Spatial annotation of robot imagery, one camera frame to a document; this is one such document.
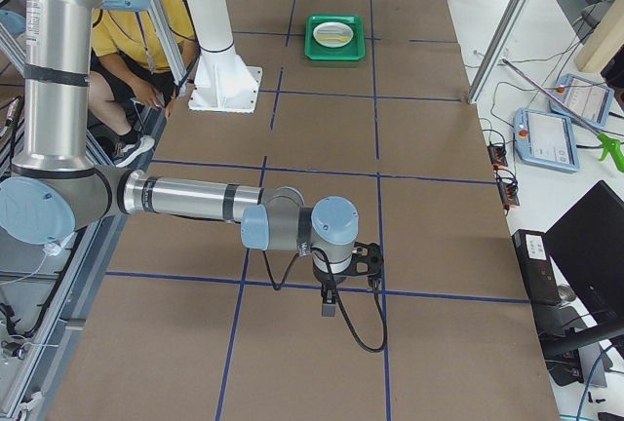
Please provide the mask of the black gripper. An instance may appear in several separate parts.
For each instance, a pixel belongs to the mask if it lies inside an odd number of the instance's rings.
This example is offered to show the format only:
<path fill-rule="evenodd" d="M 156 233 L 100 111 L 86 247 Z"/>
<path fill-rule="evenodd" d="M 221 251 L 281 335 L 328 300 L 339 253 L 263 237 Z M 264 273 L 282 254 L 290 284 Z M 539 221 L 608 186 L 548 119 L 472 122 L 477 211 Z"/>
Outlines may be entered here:
<path fill-rule="evenodd" d="M 336 313 L 337 286 L 346 281 L 347 276 L 341 272 L 332 272 L 332 275 L 330 275 L 326 269 L 322 269 L 317 263 L 313 264 L 313 274 L 321 285 L 321 316 L 324 318 L 332 318 Z"/>

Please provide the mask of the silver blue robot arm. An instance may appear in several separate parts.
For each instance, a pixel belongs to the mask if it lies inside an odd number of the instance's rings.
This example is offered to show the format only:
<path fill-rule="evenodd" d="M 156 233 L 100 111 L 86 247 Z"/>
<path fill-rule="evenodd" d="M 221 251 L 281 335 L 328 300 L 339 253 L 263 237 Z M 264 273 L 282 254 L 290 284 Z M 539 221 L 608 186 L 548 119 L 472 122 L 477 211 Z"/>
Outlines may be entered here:
<path fill-rule="evenodd" d="M 248 249 L 310 256 L 322 313 L 342 309 L 337 286 L 357 272 L 359 216 L 330 196 L 306 207 L 290 187 L 263 189 L 97 166 L 86 155 L 93 13 L 151 0 L 26 0 L 24 147 L 1 184 L 1 225 L 43 245 L 99 219 L 139 211 L 237 223 Z"/>

